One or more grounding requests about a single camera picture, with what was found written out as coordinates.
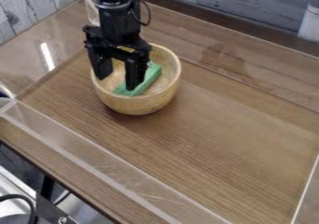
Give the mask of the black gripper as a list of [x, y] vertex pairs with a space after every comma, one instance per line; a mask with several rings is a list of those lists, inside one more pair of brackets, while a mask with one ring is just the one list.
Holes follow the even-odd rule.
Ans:
[[126, 61], [126, 89], [133, 91], [145, 81], [151, 45], [141, 38], [141, 3], [97, 2], [99, 23], [83, 28], [85, 46], [95, 76], [105, 80], [114, 72], [113, 58]]

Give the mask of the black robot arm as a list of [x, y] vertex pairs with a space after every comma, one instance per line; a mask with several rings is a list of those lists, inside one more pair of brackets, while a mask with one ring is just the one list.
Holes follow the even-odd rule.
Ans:
[[125, 62], [126, 88], [133, 91], [143, 83], [153, 46], [141, 38], [142, 0], [97, 0], [101, 25], [83, 28], [94, 74], [105, 80], [114, 73], [113, 60]]

